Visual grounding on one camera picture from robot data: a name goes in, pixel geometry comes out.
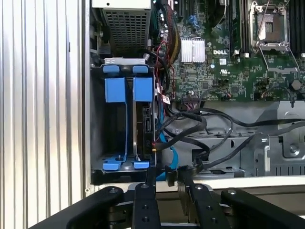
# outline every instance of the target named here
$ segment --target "silver heatsink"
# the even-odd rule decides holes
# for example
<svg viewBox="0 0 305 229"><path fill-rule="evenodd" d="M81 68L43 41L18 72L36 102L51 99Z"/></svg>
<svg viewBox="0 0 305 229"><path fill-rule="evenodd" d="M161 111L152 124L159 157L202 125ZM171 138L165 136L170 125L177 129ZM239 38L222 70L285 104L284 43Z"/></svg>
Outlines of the silver heatsink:
<svg viewBox="0 0 305 229"><path fill-rule="evenodd" d="M111 31L110 44L115 52L130 52L147 46L151 0L92 0L92 7L101 8Z"/></svg>
<svg viewBox="0 0 305 229"><path fill-rule="evenodd" d="M200 38L183 39L181 41L182 63L203 63L205 61L205 44Z"/></svg>

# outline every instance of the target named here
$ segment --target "motherboard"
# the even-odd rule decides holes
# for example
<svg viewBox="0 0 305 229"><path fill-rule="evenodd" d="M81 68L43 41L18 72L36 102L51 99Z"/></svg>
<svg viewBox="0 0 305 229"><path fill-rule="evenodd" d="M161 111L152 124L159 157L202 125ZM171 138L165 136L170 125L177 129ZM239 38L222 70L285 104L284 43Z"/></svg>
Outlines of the motherboard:
<svg viewBox="0 0 305 229"><path fill-rule="evenodd" d="M295 99L304 99L305 19L298 10L304 8L298 5L304 4L302 0L180 0L172 4L182 40L180 58L173 65L173 101L191 103L209 88L220 88L231 95L231 101L239 102L289 100L281 87L289 88ZM203 48L194 50L198 45L192 41ZM193 54L188 53L192 47ZM196 60L196 52L205 52L205 58ZM271 87L277 89L262 97ZM224 94L217 91L206 98L223 99Z"/></svg>

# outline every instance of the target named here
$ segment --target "cpu socket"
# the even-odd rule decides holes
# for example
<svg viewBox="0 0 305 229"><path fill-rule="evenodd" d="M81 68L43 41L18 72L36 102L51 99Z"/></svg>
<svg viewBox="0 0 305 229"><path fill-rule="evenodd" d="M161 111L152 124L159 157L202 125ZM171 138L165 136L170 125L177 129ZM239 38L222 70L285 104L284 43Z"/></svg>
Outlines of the cpu socket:
<svg viewBox="0 0 305 229"><path fill-rule="evenodd" d="M261 53L270 72L290 73L299 71L298 64L291 52L288 41L288 26L286 7L283 3L278 5L258 5L252 2L250 8L250 42L254 53ZM270 67L264 52L278 51L281 54L292 55L296 67L279 69Z"/></svg>

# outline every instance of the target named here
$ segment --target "corrugated metal panel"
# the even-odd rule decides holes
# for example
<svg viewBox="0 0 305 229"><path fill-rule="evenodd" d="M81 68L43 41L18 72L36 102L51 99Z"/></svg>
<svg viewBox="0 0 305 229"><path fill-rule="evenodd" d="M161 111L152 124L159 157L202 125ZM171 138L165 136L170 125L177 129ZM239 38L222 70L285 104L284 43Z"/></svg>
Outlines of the corrugated metal panel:
<svg viewBox="0 0 305 229"><path fill-rule="evenodd" d="M81 0L0 0L0 229L82 198L80 101Z"/></svg>

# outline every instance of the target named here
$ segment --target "blue tab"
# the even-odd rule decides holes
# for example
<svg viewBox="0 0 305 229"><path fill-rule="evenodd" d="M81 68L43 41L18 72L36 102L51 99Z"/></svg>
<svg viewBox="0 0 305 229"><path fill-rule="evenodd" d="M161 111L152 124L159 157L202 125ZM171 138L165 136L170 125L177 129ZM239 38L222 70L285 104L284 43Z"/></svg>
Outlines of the blue tab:
<svg viewBox="0 0 305 229"><path fill-rule="evenodd" d="M133 66L132 72L133 73L148 73L148 67L145 65Z"/></svg>
<svg viewBox="0 0 305 229"><path fill-rule="evenodd" d="M126 102L125 82L125 78L105 79L105 98L107 103Z"/></svg>
<svg viewBox="0 0 305 229"><path fill-rule="evenodd" d="M149 161L135 161L134 169L147 169L149 167Z"/></svg>
<svg viewBox="0 0 305 229"><path fill-rule="evenodd" d="M103 72L104 73L119 73L120 67L118 65L104 65Z"/></svg>
<svg viewBox="0 0 305 229"><path fill-rule="evenodd" d="M124 154L115 154L110 159L105 160L103 163L103 170L106 171L116 171L119 170L121 167L121 164L126 162L126 153Z"/></svg>
<svg viewBox="0 0 305 229"><path fill-rule="evenodd" d="M153 79L134 78L133 79L133 100L136 102L153 101Z"/></svg>
<svg viewBox="0 0 305 229"><path fill-rule="evenodd" d="M118 161L107 161L103 163L103 170L106 171L117 171L121 167L121 162Z"/></svg>

